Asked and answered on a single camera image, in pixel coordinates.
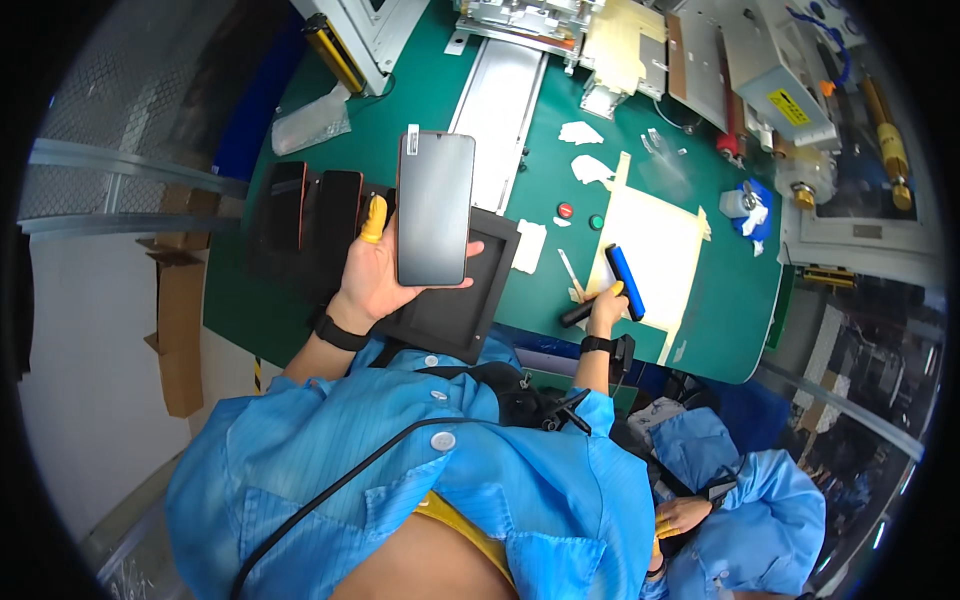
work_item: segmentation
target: hand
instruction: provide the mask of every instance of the hand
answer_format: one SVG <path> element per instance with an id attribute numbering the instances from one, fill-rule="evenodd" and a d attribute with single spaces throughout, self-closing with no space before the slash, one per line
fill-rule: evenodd
<path id="1" fill-rule="evenodd" d="M 685 534 L 707 518 L 713 505 L 701 496 L 674 498 L 657 507 L 654 526 L 659 539 Z"/>
<path id="2" fill-rule="evenodd" d="M 587 323 L 587 335 L 610 339 L 613 325 L 620 320 L 630 301 L 626 296 L 618 296 L 623 291 L 623 281 L 617 281 L 610 288 L 597 295 L 590 310 Z"/>
<path id="3" fill-rule="evenodd" d="M 648 572 L 654 572 L 663 564 L 663 554 L 660 552 L 660 540 L 654 537 L 654 552 L 650 557 L 650 565 L 647 566 Z"/>
<path id="4" fill-rule="evenodd" d="M 356 335 L 366 335 L 373 324 L 413 300 L 426 287 L 402 287 L 396 282 L 396 215 L 383 227 L 387 204 L 373 198 L 370 215 L 360 237 L 350 244 L 347 266 L 337 292 L 326 314 L 340 328 Z M 483 242 L 467 244 L 467 257 L 483 251 Z M 455 288 L 473 285 L 467 277 Z"/>

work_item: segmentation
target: yellow shirt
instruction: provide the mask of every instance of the yellow shirt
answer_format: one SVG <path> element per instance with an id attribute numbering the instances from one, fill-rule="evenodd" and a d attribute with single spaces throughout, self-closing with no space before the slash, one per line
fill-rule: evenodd
<path id="1" fill-rule="evenodd" d="M 503 542 L 489 538 L 479 527 L 458 513 L 457 509 L 450 506 L 433 490 L 427 492 L 426 497 L 420 502 L 414 513 L 435 518 L 455 529 L 490 559 L 493 565 L 507 578 L 511 586 L 514 585 L 514 578 L 511 576 L 510 567 L 507 564 L 507 549 L 503 546 Z"/>

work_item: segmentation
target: phone screen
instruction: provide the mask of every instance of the phone screen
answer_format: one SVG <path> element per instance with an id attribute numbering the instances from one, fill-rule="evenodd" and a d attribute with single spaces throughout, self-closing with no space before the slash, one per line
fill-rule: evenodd
<path id="1" fill-rule="evenodd" d="M 420 132 L 414 153 L 400 138 L 396 185 L 396 280 L 457 285 L 467 271 L 470 188 L 476 141 Z"/>
<path id="2" fill-rule="evenodd" d="M 314 203 L 312 237 L 331 274 L 341 274 L 347 264 L 347 252 L 356 239 L 362 191 L 362 173 L 324 171 Z"/>
<path id="3" fill-rule="evenodd" d="M 299 252 L 302 244 L 306 163 L 278 162 L 270 177 L 268 234 L 274 250 Z"/>

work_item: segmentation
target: black handle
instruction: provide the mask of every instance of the black handle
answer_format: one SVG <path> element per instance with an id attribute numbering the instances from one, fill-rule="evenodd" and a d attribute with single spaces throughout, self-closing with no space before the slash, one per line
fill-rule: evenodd
<path id="1" fill-rule="evenodd" d="M 560 326 L 561 327 L 572 327 L 576 325 L 582 319 L 589 317 L 590 311 L 593 310 L 593 301 L 595 298 L 586 300 L 583 304 L 577 304 L 570 310 L 566 311 L 560 316 Z"/>

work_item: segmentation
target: white button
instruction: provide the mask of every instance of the white button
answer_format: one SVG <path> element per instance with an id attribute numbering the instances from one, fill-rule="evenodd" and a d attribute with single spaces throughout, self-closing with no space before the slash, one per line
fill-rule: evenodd
<path id="1" fill-rule="evenodd" d="M 457 439 L 449 431 L 435 433 L 433 434 L 433 437 L 430 438 L 430 446 L 434 450 L 439 450 L 440 452 L 446 452 L 456 444 Z"/>

